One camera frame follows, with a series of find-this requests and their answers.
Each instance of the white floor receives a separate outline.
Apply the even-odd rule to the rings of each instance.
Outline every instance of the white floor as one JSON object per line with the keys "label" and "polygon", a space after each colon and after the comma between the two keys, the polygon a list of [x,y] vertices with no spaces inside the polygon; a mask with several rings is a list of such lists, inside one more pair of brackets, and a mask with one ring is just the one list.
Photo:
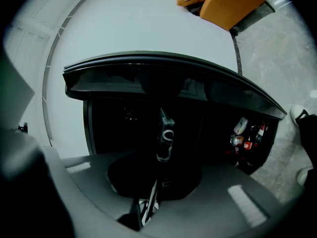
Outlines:
{"label": "white floor", "polygon": [[61,158],[88,155],[83,103],[65,95],[63,67],[98,55],[137,50],[194,56],[237,72],[229,32],[192,15],[175,0],[87,0],[63,31],[48,76],[51,143]]}

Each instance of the person's foot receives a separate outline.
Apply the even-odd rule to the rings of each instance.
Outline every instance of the person's foot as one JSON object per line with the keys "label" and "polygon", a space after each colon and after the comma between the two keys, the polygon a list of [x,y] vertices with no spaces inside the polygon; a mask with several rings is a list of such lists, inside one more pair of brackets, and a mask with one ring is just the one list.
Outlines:
{"label": "person's foot", "polygon": [[305,168],[300,169],[297,172],[296,180],[297,180],[299,185],[304,186],[306,179],[307,179],[308,171],[312,170],[312,169],[313,169],[313,167],[305,167]]}
{"label": "person's foot", "polygon": [[292,120],[294,121],[295,124],[298,125],[298,121],[301,118],[304,118],[305,116],[308,116],[309,114],[307,113],[307,111],[305,110],[304,107],[300,106],[300,105],[295,105],[291,108],[291,117]]}

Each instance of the person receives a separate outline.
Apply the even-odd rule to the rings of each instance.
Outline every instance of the person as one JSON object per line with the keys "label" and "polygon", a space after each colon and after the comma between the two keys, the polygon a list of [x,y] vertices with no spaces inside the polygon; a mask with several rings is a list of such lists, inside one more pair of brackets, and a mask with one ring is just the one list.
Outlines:
{"label": "person", "polygon": [[317,150],[314,142],[317,139],[317,130],[315,129],[317,116],[309,115],[304,107],[295,105],[291,109],[291,118],[299,128],[302,146],[313,165],[300,169],[296,175],[296,179],[300,185],[306,188],[311,187],[316,180],[316,170],[314,167],[317,164]]}

